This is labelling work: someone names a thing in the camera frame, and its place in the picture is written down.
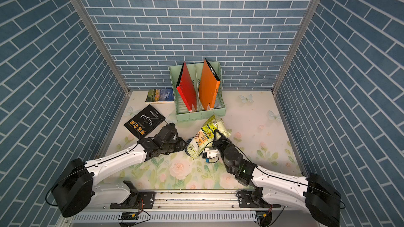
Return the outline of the green oats bag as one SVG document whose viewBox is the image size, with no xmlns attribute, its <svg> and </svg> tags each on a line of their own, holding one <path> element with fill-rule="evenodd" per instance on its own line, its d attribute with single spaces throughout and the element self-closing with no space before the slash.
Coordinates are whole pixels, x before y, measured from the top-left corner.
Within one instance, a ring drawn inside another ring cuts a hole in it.
<svg viewBox="0 0 404 227">
<path fill-rule="evenodd" d="M 226 129 L 223 120 L 213 115 L 203 124 L 188 146 L 188 151 L 193 159 L 200 156 L 215 137 L 217 139 L 221 137 L 220 134 L 215 133 L 217 130 L 225 137 L 230 136 L 230 131 Z"/>
</svg>

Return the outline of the blue patterned ceramic bowl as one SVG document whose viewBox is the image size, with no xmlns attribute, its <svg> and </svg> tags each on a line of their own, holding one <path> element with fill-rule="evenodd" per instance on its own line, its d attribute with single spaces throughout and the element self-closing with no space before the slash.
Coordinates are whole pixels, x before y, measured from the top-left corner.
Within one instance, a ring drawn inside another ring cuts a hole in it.
<svg viewBox="0 0 404 227">
<path fill-rule="evenodd" d="M 190 153 L 189 153 L 189 151 L 188 151 L 188 146 L 189 146 L 189 144 L 191 143 L 192 140 L 193 140 L 193 138 L 189 138 L 189 139 L 185 142 L 184 151 L 185 151 L 185 153 L 186 153 L 188 156 L 191 156 Z"/>
</svg>

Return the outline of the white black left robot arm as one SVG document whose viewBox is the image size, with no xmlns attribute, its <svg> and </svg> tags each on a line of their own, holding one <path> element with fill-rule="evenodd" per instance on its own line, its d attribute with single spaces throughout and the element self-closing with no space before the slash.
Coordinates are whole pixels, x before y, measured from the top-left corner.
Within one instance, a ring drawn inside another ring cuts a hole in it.
<svg viewBox="0 0 404 227">
<path fill-rule="evenodd" d="M 112 209 L 139 209 L 143 199 L 132 182 L 125 180 L 117 185 L 103 185 L 101 182 L 130 166 L 160 155 L 181 152 L 185 146 L 186 142 L 179 137 L 175 124 L 167 124 L 154 137 L 143 138 L 109 156 L 87 162 L 80 158 L 72 160 L 49 193 L 65 218 L 96 205 L 109 204 Z"/>
</svg>

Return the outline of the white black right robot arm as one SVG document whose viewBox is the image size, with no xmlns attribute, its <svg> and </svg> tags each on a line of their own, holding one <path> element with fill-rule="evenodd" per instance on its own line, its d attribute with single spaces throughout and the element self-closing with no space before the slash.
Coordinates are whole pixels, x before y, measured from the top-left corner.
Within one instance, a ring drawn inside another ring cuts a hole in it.
<svg viewBox="0 0 404 227">
<path fill-rule="evenodd" d="M 253 162 L 221 135 L 214 137 L 212 147 L 218 150 L 226 171 L 244 186 L 254 187 L 252 203 L 260 208 L 268 205 L 288 206 L 308 212 L 327 227 L 340 225 L 340 211 L 344 207 L 341 194 L 322 176 L 289 176 L 267 170 Z"/>
</svg>

